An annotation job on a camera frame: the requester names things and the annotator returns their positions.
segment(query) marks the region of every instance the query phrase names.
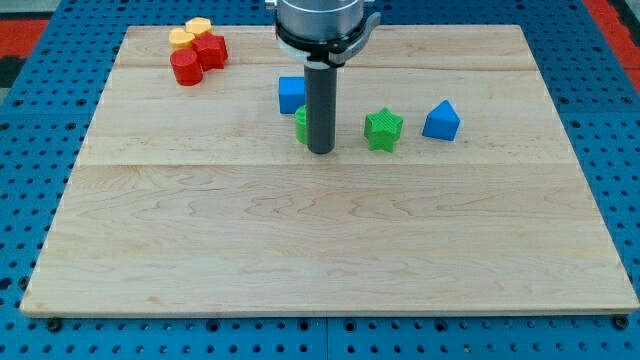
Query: yellow block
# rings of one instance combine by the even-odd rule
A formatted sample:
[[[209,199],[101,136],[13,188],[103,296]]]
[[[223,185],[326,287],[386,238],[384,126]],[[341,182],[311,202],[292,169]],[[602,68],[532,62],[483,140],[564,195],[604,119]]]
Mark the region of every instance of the yellow block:
[[[191,48],[191,41],[195,38],[195,35],[184,31],[183,28],[172,29],[169,33],[169,43],[173,50]]]
[[[187,32],[192,33],[196,37],[200,37],[202,34],[206,32],[213,33],[213,26],[211,25],[211,20],[195,17],[186,23]]]

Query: wood grain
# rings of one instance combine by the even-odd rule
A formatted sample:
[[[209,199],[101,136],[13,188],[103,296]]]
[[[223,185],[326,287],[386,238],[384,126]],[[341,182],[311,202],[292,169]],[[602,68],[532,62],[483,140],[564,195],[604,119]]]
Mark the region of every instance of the wood grain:
[[[29,316],[549,315],[639,307],[522,32],[376,30],[340,73],[337,148],[277,113],[301,74],[268,27],[175,84],[169,28],[133,27],[36,265]],[[455,143],[423,138],[453,101]],[[393,154],[364,114],[405,117]]]

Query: blue cube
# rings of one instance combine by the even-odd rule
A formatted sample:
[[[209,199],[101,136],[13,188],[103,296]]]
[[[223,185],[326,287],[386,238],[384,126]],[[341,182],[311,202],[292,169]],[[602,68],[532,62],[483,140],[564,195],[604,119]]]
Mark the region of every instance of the blue cube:
[[[448,100],[443,101],[429,115],[422,136],[453,141],[460,126],[460,118]]]
[[[278,81],[280,114],[295,114],[304,105],[304,77],[281,77]]]

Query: blue pyramid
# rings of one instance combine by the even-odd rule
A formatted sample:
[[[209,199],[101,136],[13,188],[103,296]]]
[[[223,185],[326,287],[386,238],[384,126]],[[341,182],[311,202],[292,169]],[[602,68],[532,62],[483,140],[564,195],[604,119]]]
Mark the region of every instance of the blue pyramid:
[[[460,126],[460,118],[448,100],[443,101],[429,115],[422,136],[453,141]]]

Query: red block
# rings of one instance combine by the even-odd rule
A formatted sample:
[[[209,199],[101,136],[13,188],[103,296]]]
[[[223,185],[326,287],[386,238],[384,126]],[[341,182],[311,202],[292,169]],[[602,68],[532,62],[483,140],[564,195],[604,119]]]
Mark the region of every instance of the red block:
[[[224,69],[224,61],[228,58],[224,36],[205,33],[192,41],[193,49],[198,53],[202,70]]]
[[[180,49],[171,54],[171,67],[180,85],[192,86],[202,81],[202,68],[193,49]]]

